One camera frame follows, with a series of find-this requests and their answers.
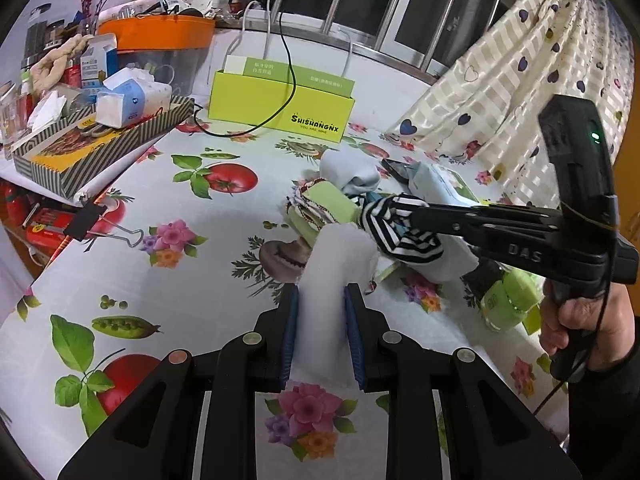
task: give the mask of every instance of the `tablecloth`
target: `tablecloth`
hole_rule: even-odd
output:
[[[205,126],[222,134],[244,128]],[[87,434],[171,350],[219,349],[275,306],[282,283],[300,276],[309,255],[285,220],[286,196],[294,184],[318,176],[326,150],[350,146],[377,163],[383,157],[438,162],[458,171],[476,196],[507,200],[474,160],[477,142],[445,156],[354,123],[340,144],[267,129],[232,139],[195,130],[188,121],[162,138],[105,197],[107,219],[131,232],[106,222],[101,229],[129,242],[71,243],[0,329],[0,413],[46,480],[57,477]],[[378,169],[379,192],[402,191]],[[476,349],[530,409],[553,386],[537,336],[522,326],[491,332],[460,280],[436,286],[399,269],[366,303],[425,348]],[[315,403],[322,413],[315,414],[318,423],[300,422],[305,431],[292,437],[299,396],[322,399]],[[258,395],[258,478],[384,478],[385,403],[384,394],[322,384]],[[565,433],[566,393],[540,417]],[[442,458],[446,464],[446,446]]]

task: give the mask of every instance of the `striped box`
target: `striped box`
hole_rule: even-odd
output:
[[[71,200],[84,184],[116,160],[155,137],[167,133],[187,117],[193,115],[193,100],[185,97],[172,97],[171,110],[163,112],[143,123],[124,130],[118,138],[108,144],[98,146],[86,157],[82,158],[64,171],[55,171],[36,164],[25,158],[25,154],[38,144],[56,134],[60,130],[76,124],[85,117],[95,113],[95,105],[83,108],[69,117],[52,124],[29,139],[14,151],[15,169],[18,173],[37,182],[50,191]]]

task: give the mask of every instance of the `silver bolt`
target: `silver bolt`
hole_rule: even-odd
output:
[[[181,365],[187,360],[187,352],[184,350],[174,350],[169,354],[169,362],[172,365]]]
[[[262,341],[262,336],[257,332],[247,332],[242,336],[242,342],[245,345],[257,345],[260,341]]]
[[[458,359],[460,359],[463,363],[472,363],[476,360],[476,353],[469,348],[461,348],[456,353]]]
[[[395,345],[402,341],[402,335],[395,330],[389,330],[388,332],[383,333],[382,341],[389,343],[390,345]]]

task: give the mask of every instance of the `human hand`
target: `human hand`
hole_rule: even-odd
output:
[[[545,282],[544,293],[545,298],[540,304],[540,345],[552,356],[558,349],[566,348],[569,344],[568,328],[596,329],[602,298],[575,298],[565,301],[558,308],[553,300],[552,283],[549,280]],[[609,301],[587,368],[601,372],[615,366],[628,356],[635,340],[634,311],[626,286],[611,283]]]

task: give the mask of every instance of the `pea pod print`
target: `pea pod print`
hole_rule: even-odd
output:
[[[91,322],[91,326],[97,332],[122,339],[144,339],[160,332],[160,325],[153,325],[137,316],[97,317]]]

